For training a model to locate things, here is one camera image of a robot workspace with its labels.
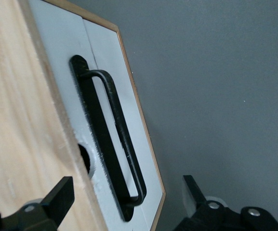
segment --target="wooden cabinet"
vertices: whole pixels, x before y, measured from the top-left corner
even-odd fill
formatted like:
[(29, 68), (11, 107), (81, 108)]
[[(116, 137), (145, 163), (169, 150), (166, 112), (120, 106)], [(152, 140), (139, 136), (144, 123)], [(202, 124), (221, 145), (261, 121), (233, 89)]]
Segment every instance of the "wooden cabinet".
[[(114, 79), (147, 194), (120, 218), (69, 68), (79, 54)], [(102, 83), (94, 81), (130, 194), (137, 191)], [(88, 176), (78, 143), (91, 159)], [(118, 28), (66, 1), (0, 0), (0, 212), (43, 197), (73, 176), (75, 202), (60, 230), (154, 230), (165, 192)]]

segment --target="wooden edge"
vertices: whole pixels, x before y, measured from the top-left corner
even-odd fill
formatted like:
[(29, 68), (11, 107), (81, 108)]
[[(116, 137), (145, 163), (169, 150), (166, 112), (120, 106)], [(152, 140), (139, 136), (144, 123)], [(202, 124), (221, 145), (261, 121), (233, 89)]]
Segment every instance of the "wooden edge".
[(96, 14), (91, 13), (91, 12), (87, 11), (86, 9), (83, 9), (73, 3), (66, 1), (66, 0), (43, 0), (43, 1), (50, 3), (52, 5), (55, 5), (57, 7), (63, 8), (64, 10), (67, 10), (74, 14), (77, 14), (77, 15), (81, 16), (83, 19), (96, 23), (107, 29), (113, 30), (115, 32), (118, 32), (118, 30), (119, 30), (115, 24), (109, 22), (108, 20), (103, 19), (103, 18), (97, 16)]
[(125, 51), (123, 42), (121, 40), (121, 35), (120, 35), (119, 31), (117, 32), (117, 35), (118, 35), (118, 38), (119, 38), (119, 44), (120, 44), (121, 50), (123, 52), (124, 61), (125, 61), (125, 64), (127, 66), (127, 71), (128, 71), (128, 75), (129, 75), (129, 78), (130, 78), (130, 81), (131, 81), (131, 85), (132, 85), (132, 89), (133, 89), (133, 92), (134, 92), (135, 100), (136, 100), (138, 108), (139, 108), (141, 120), (142, 120), (143, 127), (144, 127), (145, 134), (146, 134), (146, 138), (147, 138), (148, 145), (149, 145), (149, 148), (150, 148), (151, 153), (152, 153), (154, 165), (155, 165), (155, 168), (156, 168), (156, 171), (157, 171), (158, 179), (159, 179), (161, 190), (162, 190), (162, 197), (161, 197), (161, 200), (160, 200), (160, 204), (158, 206), (158, 209), (157, 209), (157, 212), (156, 212), (156, 215), (154, 217), (154, 221), (153, 221), (153, 224), (152, 224), (152, 227), (151, 227), (151, 231), (154, 231), (156, 229), (156, 225), (157, 225), (157, 222), (158, 222), (161, 210), (162, 210), (162, 206), (163, 206), (163, 203), (164, 203), (166, 192), (165, 192), (165, 189), (164, 189), (164, 186), (163, 186), (163, 183), (162, 183), (162, 179), (161, 179), (160, 171), (159, 171), (159, 168), (158, 168), (157, 160), (156, 160), (156, 157), (155, 157), (154, 149), (153, 149), (153, 146), (152, 146), (152, 142), (150, 140), (150, 136), (149, 136), (148, 129), (147, 129), (147, 126), (146, 126), (146, 122), (145, 122), (145, 119), (144, 119), (144, 114), (143, 114), (143, 111), (142, 111), (142, 108), (141, 108), (138, 93), (137, 93), (136, 86), (135, 86), (135, 83), (134, 83), (134, 80), (133, 80), (133, 77), (132, 77), (132, 73), (131, 73), (131, 70), (130, 70), (129, 63), (128, 63), (126, 51)]
[[(17, 1), (20, 5), (23, 16), (25, 18), (26, 26), (30, 33), (31, 40), (34, 44), (37, 56), (39, 58), (39, 63), (41, 65), (42, 72), (45, 76), (45, 79), (48, 83), (48, 87), (50, 89), (51, 96), (54, 100), (53, 107), (57, 111), (61, 124), (64, 127), (64, 131), (66, 133), (68, 143), (69, 144), (72, 144), (72, 143), (77, 144), (77, 140), (73, 133), (73, 129), (70, 125), (70, 121), (67, 117), (66, 109), (62, 102), (62, 98), (60, 96), (57, 84), (54, 80), (53, 72), (52, 72), (50, 64), (49, 64), (49, 59), (45, 52), (45, 48), (43, 46), (40, 34), (38, 32), (36, 22), (33, 18), (33, 14), (32, 14), (31, 8), (29, 6), (29, 3), (26, 0), (17, 0)], [(70, 150), (71, 153), (74, 153), (74, 154), (78, 153), (78, 156), (80, 156), (79, 149), (76, 145), (69, 145), (69, 148), (71, 149)], [(82, 178), (82, 181), (86, 184), (84, 187), (84, 190), (89, 198), (88, 203), (90, 204), (90, 207), (93, 208), (93, 212), (91, 214), (93, 216), (93, 222), (95, 224), (95, 227), (97, 227), (97, 231), (106, 231), (107, 230), (106, 223), (103, 218), (102, 212), (100, 210), (100, 206), (98, 204), (96, 195), (93, 191), (92, 182), (90, 181), (87, 174), (81, 174), (79, 169), (77, 169), (77, 171), (78, 171), (78, 176), (80, 178)]]

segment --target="bolt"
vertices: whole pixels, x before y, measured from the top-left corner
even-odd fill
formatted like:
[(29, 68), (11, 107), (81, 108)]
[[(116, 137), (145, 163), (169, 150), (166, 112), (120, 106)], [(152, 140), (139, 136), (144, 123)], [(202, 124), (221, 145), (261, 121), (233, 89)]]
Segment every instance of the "bolt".
[(210, 202), (208, 205), (212, 209), (218, 209), (220, 207), (216, 202)]
[(28, 213), (28, 212), (34, 210), (34, 208), (35, 208), (35, 206), (29, 205), (28, 207), (26, 207), (26, 208), (24, 209), (24, 211), (25, 211), (26, 213)]
[(254, 209), (254, 208), (249, 209), (248, 213), (250, 213), (251, 215), (253, 215), (255, 217), (258, 217), (258, 216), (261, 215), (260, 212), (258, 210), (256, 210), (256, 209)]

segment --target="gray wall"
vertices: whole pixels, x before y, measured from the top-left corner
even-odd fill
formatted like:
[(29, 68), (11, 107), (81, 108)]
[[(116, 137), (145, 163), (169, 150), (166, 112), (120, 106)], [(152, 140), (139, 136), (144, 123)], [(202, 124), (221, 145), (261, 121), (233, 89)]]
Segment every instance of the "gray wall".
[(158, 230), (186, 215), (185, 174), (278, 219), (278, 1), (71, 2), (121, 31), (167, 192)]

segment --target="black door handle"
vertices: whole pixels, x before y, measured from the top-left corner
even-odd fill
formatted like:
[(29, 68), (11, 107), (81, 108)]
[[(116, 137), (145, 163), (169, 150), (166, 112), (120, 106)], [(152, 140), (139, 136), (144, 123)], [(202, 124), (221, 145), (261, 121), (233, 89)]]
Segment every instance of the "black door handle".
[[(141, 205), (144, 201), (146, 196), (146, 185), (133, 148), (114, 81), (107, 71), (89, 70), (87, 62), (79, 55), (75, 55), (70, 59), (70, 65), (76, 77), (77, 87), (81, 95), (81, 101), (87, 119), (91, 122), (91, 127), (96, 137), (98, 148), (102, 153), (104, 163), (109, 173), (112, 188), (115, 191), (114, 193), (117, 197), (122, 217), (125, 221), (129, 221), (133, 215), (133, 208)], [(129, 196), (129, 191), (116, 157), (113, 143), (106, 126), (106, 121), (93, 85), (92, 77), (100, 78), (104, 84), (115, 120), (116, 130), (125, 151), (128, 165), (138, 191), (137, 197)]]

